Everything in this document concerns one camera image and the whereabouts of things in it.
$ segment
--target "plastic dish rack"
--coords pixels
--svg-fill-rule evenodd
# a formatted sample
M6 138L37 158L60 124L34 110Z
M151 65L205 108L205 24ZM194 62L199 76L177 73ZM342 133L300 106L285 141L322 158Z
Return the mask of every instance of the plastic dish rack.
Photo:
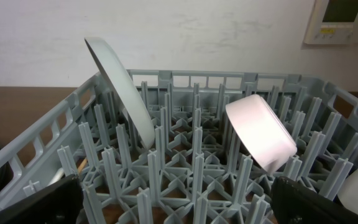
M128 73L155 125L153 149L142 148L98 73L0 151L0 167L8 162L14 173L0 191L0 210L46 187L61 167L77 174L76 162L86 157L79 222L106 223L104 208L115 206L118 223L273 223L269 193L276 176L333 200L358 167L358 99L332 83L301 75ZM150 78L149 86L142 82ZM267 100L298 146L273 175L253 162L225 114L226 104L251 94ZM354 106L348 118L334 109L337 96ZM61 114L64 127L57 122ZM53 133L46 145L45 128ZM24 167L17 153L29 142L37 153Z

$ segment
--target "white wall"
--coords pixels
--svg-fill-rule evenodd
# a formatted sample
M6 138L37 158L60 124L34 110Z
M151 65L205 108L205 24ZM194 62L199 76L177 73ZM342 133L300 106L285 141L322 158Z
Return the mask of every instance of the white wall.
M100 36L126 68L300 73L358 91L358 46L302 44L312 0L0 0L0 85L79 86Z

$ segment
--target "white bowl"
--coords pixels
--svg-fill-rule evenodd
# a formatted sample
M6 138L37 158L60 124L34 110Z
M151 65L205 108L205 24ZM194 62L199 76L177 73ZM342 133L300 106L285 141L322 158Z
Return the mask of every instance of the white bowl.
M269 174L296 154L294 140L259 95L226 105L226 113L241 142Z

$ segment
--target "white plate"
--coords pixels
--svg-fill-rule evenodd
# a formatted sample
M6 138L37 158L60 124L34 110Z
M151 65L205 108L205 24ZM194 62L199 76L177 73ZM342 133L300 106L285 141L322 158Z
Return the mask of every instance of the white plate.
M155 137L153 123L127 70L102 38L87 37L85 42L104 80L115 96L118 96L120 110L125 116L126 113L129 114L142 144L146 149L150 149Z
M294 140L259 95L226 105L226 113L241 142L269 174L296 154Z

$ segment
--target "gray plastic crate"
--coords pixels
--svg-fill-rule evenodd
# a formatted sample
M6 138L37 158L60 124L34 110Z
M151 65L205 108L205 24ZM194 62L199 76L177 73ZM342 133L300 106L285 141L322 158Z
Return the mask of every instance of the gray plastic crate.
M77 174L75 162L87 157L79 174L79 221L86 214L89 223L105 223L102 208L116 204L124 211L119 223L152 223L152 207L163 210L165 223L191 214L195 223L272 223L269 193L276 176L333 200L353 164L358 167L358 99L332 83L301 75L128 73L155 125L153 149L139 144L98 73L0 151L0 167L8 162L14 173L0 192L0 210L46 187L61 167L66 175ZM82 107L87 90L91 98ZM226 104L251 94L267 100L298 146L298 155L273 175L253 163L225 114ZM347 119L333 108L336 96L354 106ZM59 127L63 113L67 123ZM45 128L53 133L47 145L40 138ZM37 153L24 167L17 153L30 142ZM103 185L108 194L97 191Z

